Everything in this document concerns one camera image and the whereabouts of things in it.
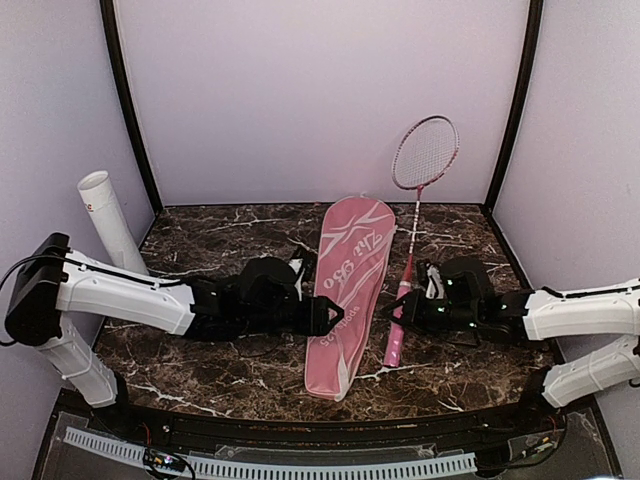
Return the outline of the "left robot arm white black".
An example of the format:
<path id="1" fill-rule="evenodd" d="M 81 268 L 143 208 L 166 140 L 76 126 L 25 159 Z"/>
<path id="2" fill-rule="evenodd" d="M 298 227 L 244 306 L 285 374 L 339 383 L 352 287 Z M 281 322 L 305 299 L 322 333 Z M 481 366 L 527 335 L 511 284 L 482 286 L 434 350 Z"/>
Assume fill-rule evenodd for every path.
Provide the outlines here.
<path id="1" fill-rule="evenodd" d="M 285 262 L 254 258 L 223 279 L 159 279 L 98 262 L 51 234 L 10 268 L 15 283 L 4 320 L 6 346 L 39 350 L 61 377 L 101 411 L 120 436 L 141 427 L 124 380 L 106 367 L 65 319 L 68 312 L 111 317 L 197 342 L 232 341 L 246 334 L 328 335 L 343 309 L 326 296 L 309 296 L 300 284 L 306 255 Z"/>

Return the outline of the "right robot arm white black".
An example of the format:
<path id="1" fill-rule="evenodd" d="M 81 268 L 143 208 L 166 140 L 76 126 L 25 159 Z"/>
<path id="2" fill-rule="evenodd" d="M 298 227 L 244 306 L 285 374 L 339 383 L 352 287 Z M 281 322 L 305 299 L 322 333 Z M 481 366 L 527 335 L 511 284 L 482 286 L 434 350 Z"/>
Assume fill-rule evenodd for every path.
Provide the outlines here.
<path id="1" fill-rule="evenodd" d="M 421 286 L 403 288 L 383 315 L 419 334 L 470 332 L 475 341 L 529 346 L 556 337 L 617 334 L 617 340 L 576 360 L 532 373 L 510 424 L 534 432 L 549 412 L 584 396 L 639 385 L 639 282 L 558 291 L 549 287 L 499 294 L 483 262 L 472 256 L 424 262 Z"/>

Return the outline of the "red badminton racket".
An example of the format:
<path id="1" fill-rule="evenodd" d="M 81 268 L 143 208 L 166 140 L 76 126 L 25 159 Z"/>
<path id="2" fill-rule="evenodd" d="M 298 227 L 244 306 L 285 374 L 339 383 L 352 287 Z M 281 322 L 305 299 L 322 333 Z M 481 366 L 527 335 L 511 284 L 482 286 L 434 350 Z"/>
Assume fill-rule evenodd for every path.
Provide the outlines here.
<path id="1" fill-rule="evenodd" d="M 392 161 L 393 183 L 416 194 L 408 258 L 396 299 L 411 291 L 417 230 L 424 190 L 438 182 L 449 171 L 459 152 L 459 133 L 444 115 L 421 119 L 403 136 Z"/>

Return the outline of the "pink racket bag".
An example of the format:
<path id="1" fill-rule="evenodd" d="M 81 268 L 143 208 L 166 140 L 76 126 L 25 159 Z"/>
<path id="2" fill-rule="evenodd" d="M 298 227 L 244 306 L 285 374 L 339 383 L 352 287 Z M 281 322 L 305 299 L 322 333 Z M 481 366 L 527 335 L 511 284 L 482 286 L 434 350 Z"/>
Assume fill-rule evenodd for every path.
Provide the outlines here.
<path id="1" fill-rule="evenodd" d="M 314 294 L 332 300 L 344 316 L 329 334 L 308 339 L 304 383 L 310 395 L 336 402 L 347 395 L 368 342 L 395 231 L 394 212 L 375 198 L 345 197 L 327 210 Z"/>

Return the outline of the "white shuttlecock tube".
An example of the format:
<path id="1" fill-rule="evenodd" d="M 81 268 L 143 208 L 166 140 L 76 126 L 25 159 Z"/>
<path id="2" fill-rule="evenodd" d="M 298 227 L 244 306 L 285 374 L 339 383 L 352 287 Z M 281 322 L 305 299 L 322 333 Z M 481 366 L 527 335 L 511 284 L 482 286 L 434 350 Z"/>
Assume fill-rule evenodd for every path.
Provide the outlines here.
<path id="1" fill-rule="evenodd" d="M 77 184 L 85 209 L 112 263 L 121 269 L 147 275 L 106 170 L 94 171 Z"/>

